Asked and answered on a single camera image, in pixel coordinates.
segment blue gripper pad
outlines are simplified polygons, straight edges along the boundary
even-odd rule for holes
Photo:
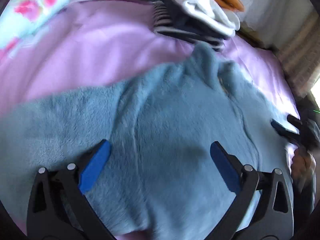
[[[88,165],[79,176],[78,188],[82,194],[89,191],[98,179],[104,165],[110,157],[111,144],[105,141],[99,150],[92,156]]]
[[[211,144],[210,155],[214,164],[228,189],[238,194],[241,191],[239,175],[229,162],[226,154],[215,143]]]

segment black clip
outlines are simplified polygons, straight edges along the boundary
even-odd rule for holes
[[[70,163],[67,168],[58,172],[39,169],[28,207],[27,233],[31,240],[115,240],[79,189],[81,175],[105,143],[108,142],[102,140],[87,152],[79,165]],[[65,191],[83,231],[71,225],[60,198],[61,190]]]
[[[316,138],[314,133],[311,131],[308,119],[301,121],[289,114],[287,116],[287,121],[299,130],[299,134],[287,130],[275,120],[271,121],[271,125],[276,130],[276,132],[280,136],[285,137],[288,142],[296,146],[303,146],[306,148],[306,151],[313,150],[319,147],[318,138]]]
[[[236,181],[232,175],[235,172],[241,190],[205,240],[290,239],[293,236],[293,213],[282,171],[258,172],[251,165],[242,165],[219,142],[211,145],[210,152],[220,173],[224,170],[221,175],[228,188],[236,188],[228,185],[230,176],[233,176],[233,183]],[[262,194],[250,225],[237,232],[256,190],[262,190]]]

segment pink blanket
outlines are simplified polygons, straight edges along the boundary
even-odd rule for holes
[[[152,32],[153,7],[121,0],[77,2],[0,62],[0,113],[81,86],[102,86],[180,61],[193,46]],[[221,56],[235,60],[281,111],[297,115],[279,62],[239,37]]]

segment striped fabric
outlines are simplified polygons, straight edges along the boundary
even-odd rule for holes
[[[297,97],[304,97],[320,76],[320,18],[314,10],[277,58]]]
[[[162,1],[154,2],[154,32],[162,35],[177,38],[191,44],[195,44],[197,41],[207,42],[214,50],[220,51],[223,49],[223,40],[214,38],[211,36],[201,36],[195,33],[179,30],[173,27],[173,22],[170,15],[167,12],[166,6]]]

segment human hand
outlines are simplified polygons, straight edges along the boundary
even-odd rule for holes
[[[304,181],[304,186],[308,185],[316,168],[314,157],[306,151],[304,147],[299,147],[294,151],[291,165],[291,178],[297,185]]]

